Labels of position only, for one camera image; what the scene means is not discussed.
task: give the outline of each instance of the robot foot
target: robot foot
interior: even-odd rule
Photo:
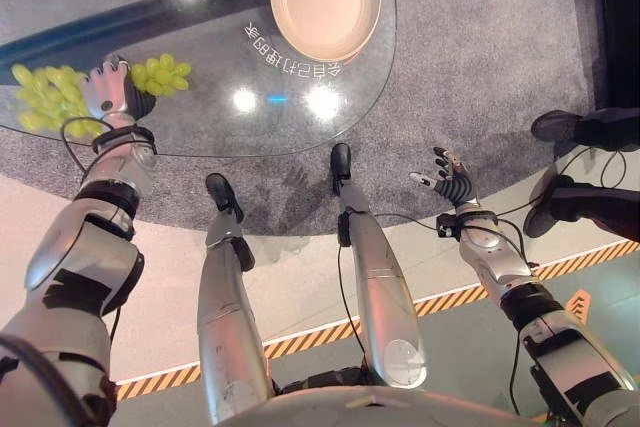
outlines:
[[[339,143],[331,149],[331,176],[333,178],[333,193],[340,195],[340,181],[351,178],[351,148],[345,143]]]
[[[220,212],[224,212],[228,209],[233,209],[236,214],[236,221],[238,224],[242,223],[244,213],[242,212],[240,205],[238,205],[236,194],[233,192],[233,188],[229,184],[229,181],[227,181],[222,174],[214,173],[207,176],[205,184],[207,186],[207,191],[216,203],[218,210]]]

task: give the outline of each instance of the gray carpet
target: gray carpet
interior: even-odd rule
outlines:
[[[408,179],[436,171],[431,147],[456,150],[481,195],[544,167],[552,147],[529,134],[550,109],[585,113],[604,99],[601,0],[397,0],[396,57],[378,103],[340,136],[377,212],[422,217],[448,206]],[[0,129],[0,172],[65,197],[79,174],[59,142]],[[330,145],[281,157],[159,158],[139,218],[204,229],[212,208],[203,179],[224,173],[254,234],[332,232]],[[522,192],[523,201],[529,192]],[[404,222],[385,219],[385,222]]]

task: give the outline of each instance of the robot leg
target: robot leg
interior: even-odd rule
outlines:
[[[274,391],[242,283],[242,273],[254,264],[240,229],[243,214],[223,176],[211,174],[207,188],[220,212],[206,241],[198,337],[209,416],[217,424],[266,401]]]
[[[426,355],[407,283],[369,202],[351,179],[351,152],[337,144],[331,152],[334,193],[342,214],[338,238],[352,246],[365,358],[383,383],[416,388],[426,376]]]

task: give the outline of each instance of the bunch of green grapes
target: bunch of green grapes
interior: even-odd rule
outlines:
[[[68,65],[31,72],[24,65],[14,64],[11,73],[22,86],[15,97],[29,107],[18,114],[18,121],[27,131],[57,131],[65,120],[89,115],[78,88],[78,80],[85,77],[82,72]],[[102,128],[96,122],[79,121],[69,125],[68,133],[77,139],[85,135],[97,137]]]
[[[162,54],[160,60],[151,57],[143,64],[133,64],[131,77],[133,84],[142,92],[159,97],[173,95],[176,90],[187,90],[189,82],[185,79],[191,72],[187,62],[175,63],[171,54]]]

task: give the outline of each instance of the warning tape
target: warning tape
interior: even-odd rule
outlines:
[[[540,280],[548,280],[561,275],[576,272],[607,260],[622,257],[640,250],[640,244],[632,241],[621,241],[616,244],[600,247],[573,257],[542,265],[534,269]],[[479,284],[468,285],[449,292],[433,295],[416,301],[415,309],[418,317],[435,314],[452,309],[460,305],[470,304],[485,299],[487,292]],[[362,333],[360,321],[353,320],[358,334]],[[346,339],[353,335],[348,319],[312,329],[307,332],[293,334],[280,339],[271,340],[263,344],[267,359],[276,359],[285,355],[302,352],[304,350],[329,344],[337,340]],[[183,365],[174,369],[148,374],[135,379],[118,382],[118,400],[131,399],[139,395],[150,394],[195,382],[200,378],[200,364]]]

